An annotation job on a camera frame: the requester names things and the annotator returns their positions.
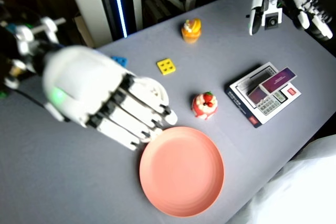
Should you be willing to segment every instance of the cupcake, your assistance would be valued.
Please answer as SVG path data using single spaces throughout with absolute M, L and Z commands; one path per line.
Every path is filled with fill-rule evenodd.
M 192 104 L 192 111 L 197 118 L 209 119 L 218 110 L 218 102 L 211 92 L 197 95 Z
M 199 18 L 188 20 L 182 27 L 183 39 L 188 43 L 195 43 L 202 34 L 202 23 Z

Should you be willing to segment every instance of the blue led light strip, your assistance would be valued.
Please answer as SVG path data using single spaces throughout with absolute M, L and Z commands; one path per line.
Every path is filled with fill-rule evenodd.
M 124 14 L 122 12 L 122 7 L 121 7 L 121 1 L 120 0 L 117 0 L 117 5 L 118 5 L 118 10 L 119 10 L 121 26 L 122 26 L 122 32 L 124 33 L 124 38 L 127 38 L 127 31 L 126 31 L 126 25 L 125 25 L 125 20 L 124 20 Z

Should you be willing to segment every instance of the yellow lego brick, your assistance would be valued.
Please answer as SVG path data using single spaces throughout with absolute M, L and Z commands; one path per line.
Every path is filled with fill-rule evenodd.
M 161 71 L 161 74 L 163 74 L 164 76 L 166 74 L 175 72 L 175 70 L 176 70 L 176 67 L 175 67 L 173 61 L 169 58 L 164 59 L 164 60 L 160 60 L 156 64 L 157 64 L 159 70 Z

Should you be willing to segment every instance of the robotic hand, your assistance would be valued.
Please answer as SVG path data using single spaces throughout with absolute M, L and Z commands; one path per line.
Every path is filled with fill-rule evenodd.
M 39 27 L 16 27 L 22 57 L 12 60 L 6 86 L 17 89 L 25 71 L 40 74 L 49 101 L 45 108 L 57 120 L 92 126 L 131 150 L 160 134 L 163 121 L 177 122 L 165 89 L 155 80 L 137 77 L 93 49 L 59 46 L 56 23 L 64 21 L 43 18 Z M 34 39 L 41 31 L 49 42 Z
M 317 3 L 317 0 L 253 0 L 249 33 L 255 34 L 260 26 L 265 29 L 278 27 L 282 22 L 282 8 L 278 7 L 280 4 L 286 8 L 298 29 L 309 29 L 317 38 L 328 40 L 332 38 L 332 31 L 327 25 L 331 17 Z

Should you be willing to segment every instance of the blue lego brick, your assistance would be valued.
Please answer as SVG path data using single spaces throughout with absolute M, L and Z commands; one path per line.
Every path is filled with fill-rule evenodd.
M 117 63 L 119 63 L 123 67 L 127 66 L 127 63 L 128 63 L 128 59 L 127 58 L 112 56 L 111 59 L 115 60 Z

